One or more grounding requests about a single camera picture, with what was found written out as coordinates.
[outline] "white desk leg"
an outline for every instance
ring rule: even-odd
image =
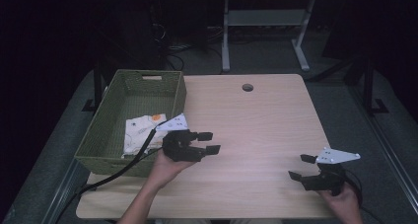
[[[224,41],[222,42],[222,71],[230,71],[230,51],[228,49],[228,0],[224,10]]]
[[[310,0],[307,10],[305,11],[304,18],[302,19],[301,32],[299,33],[298,38],[292,39],[292,46],[295,49],[296,56],[298,57],[299,64],[304,71],[309,71],[310,67],[308,66],[307,59],[305,58],[304,52],[302,51],[301,45],[307,31],[308,23],[310,22],[311,13],[314,8],[314,0]]]

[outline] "gray carpet floor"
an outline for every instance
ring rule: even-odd
[[[231,71],[228,74],[296,73],[309,78],[338,62],[321,57],[328,33],[308,32],[303,49],[312,69],[309,72],[302,71],[290,43],[294,36],[294,32],[286,32],[246,44],[231,44]],[[220,52],[219,43],[210,46]],[[222,69],[221,58],[214,50],[191,49],[177,54],[184,61],[184,74],[219,74]],[[176,58],[170,60],[175,66],[180,66]],[[361,180],[365,207],[378,215],[384,223],[418,223],[417,213],[383,152],[380,140],[371,127],[370,118],[364,114],[353,96],[353,91],[361,91],[362,84],[354,88],[347,87],[342,83],[344,74],[345,70],[341,70],[320,83],[307,83],[329,144],[334,149],[362,155],[361,160],[344,166]],[[383,100],[389,113],[377,114],[373,120],[379,123],[411,180],[418,184],[418,163],[414,158],[418,154],[417,123],[409,116],[386,79],[379,73],[375,74],[374,86],[374,97]],[[48,223],[47,217],[59,211],[59,208],[55,212],[49,209],[53,207],[51,203],[59,203],[59,198],[65,201],[68,193],[86,181],[89,172],[75,164],[73,156],[93,116],[91,112],[82,112],[82,108],[86,100],[93,97],[93,74],[90,73],[80,84],[56,125],[14,202],[13,212],[4,223]],[[72,175],[69,186],[60,188],[70,166],[76,168],[76,173]],[[74,200],[59,223],[108,223],[79,219],[75,215],[76,206],[77,200]],[[362,214],[365,223],[378,223],[369,214]],[[284,220],[284,223],[339,222],[335,219],[298,219]]]

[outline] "wooden tabletop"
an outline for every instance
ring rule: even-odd
[[[329,147],[299,75],[186,76],[184,114],[189,128],[213,132],[218,155],[186,169],[160,190],[150,218],[320,218],[332,216],[321,198],[289,178],[317,175],[301,154]],[[245,92],[243,84],[253,91]],[[91,174],[89,184],[105,176]],[[142,178],[118,178],[83,194],[80,218],[119,218]]]

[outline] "basket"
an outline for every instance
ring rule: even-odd
[[[75,154],[89,171],[112,175],[132,161],[123,154],[126,120],[165,113],[171,119],[183,112],[186,89],[181,72],[117,70]],[[155,154],[124,176],[148,177]]]

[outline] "table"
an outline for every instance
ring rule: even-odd
[[[299,75],[185,76],[184,114],[192,131],[214,133],[205,147],[218,155],[186,169],[160,190],[149,218],[322,218],[332,214],[313,191],[288,171],[316,175],[317,166],[300,155],[329,146],[303,79]],[[253,87],[243,90],[244,84]],[[91,174],[88,183],[105,176]],[[121,177],[83,194],[77,215],[117,219],[143,178]]]

